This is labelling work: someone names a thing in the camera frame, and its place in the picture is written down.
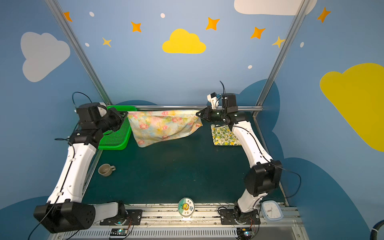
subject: beige mug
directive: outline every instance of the beige mug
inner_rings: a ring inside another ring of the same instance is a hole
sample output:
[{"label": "beige mug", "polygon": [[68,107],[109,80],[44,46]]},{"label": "beige mug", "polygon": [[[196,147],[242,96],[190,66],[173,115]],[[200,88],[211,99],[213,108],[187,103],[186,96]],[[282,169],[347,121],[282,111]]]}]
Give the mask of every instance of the beige mug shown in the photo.
[{"label": "beige mug", "polygon": [[116,170],[115,166],[111,166],[108,163],[105,163],[99,167],[99,174],[108,177],[113,171]]}]

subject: folded cloth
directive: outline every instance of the folded cloth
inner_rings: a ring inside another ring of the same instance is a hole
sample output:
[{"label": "folded cloth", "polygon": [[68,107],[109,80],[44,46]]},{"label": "folded cloth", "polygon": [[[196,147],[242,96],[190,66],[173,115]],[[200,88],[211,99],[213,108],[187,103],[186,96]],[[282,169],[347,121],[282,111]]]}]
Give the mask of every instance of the folded cloth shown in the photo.
[{"label": "folded cloth", "polygon": [[212,139],[217,146],[241,146],[239,139],[231,132],[228,125],[215,127],[211,125]]},{"label": "folded cloth", "polygon": [[128,119],[139,147],[191,135],[203,124],[196,110],[129,112]]}]

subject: green mat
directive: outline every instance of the green mat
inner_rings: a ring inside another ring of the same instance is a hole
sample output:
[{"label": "green mat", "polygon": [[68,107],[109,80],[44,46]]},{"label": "green mat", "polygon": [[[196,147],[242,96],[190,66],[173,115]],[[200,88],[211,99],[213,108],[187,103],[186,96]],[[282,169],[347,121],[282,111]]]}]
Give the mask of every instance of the green mat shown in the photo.
[{"label": "green mat", "polygon": [[[248,159],[241,146],[214,146],[210,123],[202,122],[188,137],[140,148],[132,134],[124,150],[104,150],[83,203],[178,203],[183,197],[195,203],[235,202],[245,190]],[[97,172],[104,163],[116,166],[109,177]],[[284,202],[284,197],[276,189],[266,200]]]}]

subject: green plastic basket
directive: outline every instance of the green plastic basket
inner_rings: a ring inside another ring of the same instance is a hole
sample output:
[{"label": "green plastic basket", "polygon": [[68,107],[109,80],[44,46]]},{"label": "green plastic basket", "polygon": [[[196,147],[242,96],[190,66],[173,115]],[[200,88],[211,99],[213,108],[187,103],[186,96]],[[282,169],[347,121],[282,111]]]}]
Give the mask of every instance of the green plastic basket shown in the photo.
[{"label": "green plastic basket", "polygon": [[[108,106],[109,108],[116,108],[119,112],[124,111],[137,111],[137,109],[133,106],[125,106],[125,105],[114,105],[114,106]],[[104,134],[109,134],[104,136],[100,140],[99,149],[102,150],[123,150],[126,148],[129,140],[129,136],[131,135],[132,129],[129,125],[128,118],[125,118],[123,124],[121,125],[120,129],[116,132],[110,131],[105,132]]]}]

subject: black hose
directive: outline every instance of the black hose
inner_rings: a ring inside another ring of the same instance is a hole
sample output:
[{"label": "black hose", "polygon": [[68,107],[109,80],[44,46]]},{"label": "black hose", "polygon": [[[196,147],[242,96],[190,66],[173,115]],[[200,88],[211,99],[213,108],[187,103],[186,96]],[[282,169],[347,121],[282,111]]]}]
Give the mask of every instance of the black hose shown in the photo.
[{"label": "black hose", "polygon": [[378,223],[376,223],[376,224],[373,226],[373,228],[372,228],[372,230],[371,230],[371,237],[370,237],[370,240],[376,240],[376,238],[377,238],[377,233],[379,232],[380,227],[383,226],[383,225],[384,225],[384,220],[381,220],[381,221],[379,221]]}]

